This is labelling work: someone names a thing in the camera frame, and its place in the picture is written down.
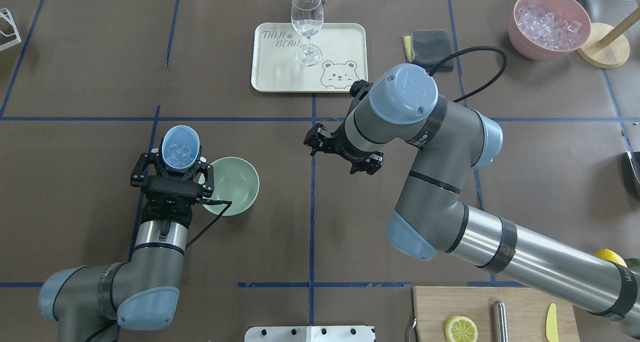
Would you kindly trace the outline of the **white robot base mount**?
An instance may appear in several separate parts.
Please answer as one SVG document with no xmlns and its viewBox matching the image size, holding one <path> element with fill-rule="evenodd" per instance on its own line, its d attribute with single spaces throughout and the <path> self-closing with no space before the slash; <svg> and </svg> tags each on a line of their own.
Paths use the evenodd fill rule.
<svg viewBox="0 0 640 342">
<path fill-rule="evenodd" d="M 376 341 L 374 326 L 254 326 L 247 329 L 244 341 Z"/>
</svg>

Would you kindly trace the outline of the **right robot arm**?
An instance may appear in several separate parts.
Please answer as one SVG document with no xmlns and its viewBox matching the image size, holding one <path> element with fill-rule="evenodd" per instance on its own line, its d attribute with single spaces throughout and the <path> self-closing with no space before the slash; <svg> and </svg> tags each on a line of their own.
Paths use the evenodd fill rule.
<svg viewBox="0 0 640 342">
<path fill-rule="evenodd" d="M 443 252 L 490 274 L 564 299 L 623 333 L 639 337 L 639 274 L 485 210 L 479 170 L 503 146 L 501 126 L 441 95 L 432 75 L 397 65 L 377 81 L 350 84 L 352 102 L 333 131 L 315 124 L 311 154 L 337 155 L 350 174 L 374 175 L 381 148 L 401 140 L 416 148 L 391 210 L 386 237 L 419 260 Z"/>
</svg>

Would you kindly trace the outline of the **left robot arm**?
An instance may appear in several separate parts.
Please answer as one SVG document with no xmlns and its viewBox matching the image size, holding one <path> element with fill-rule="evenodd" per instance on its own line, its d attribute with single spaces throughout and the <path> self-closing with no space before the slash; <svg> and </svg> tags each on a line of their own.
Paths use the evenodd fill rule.
<svg viewBox="0 0 640 342">
<path fill-rule="evenodd" d="M 58 323 L 59 341 L 115 341 L 117 328 L 159 330 L 173 321 L 195 204 L 208 204 L 214 169 L 197 153 L 171 170 L 158 149 L 142 153 L 130 175 L 145 196 L 130 260 L 54 273 L 38 306 Z"/>
</svg>

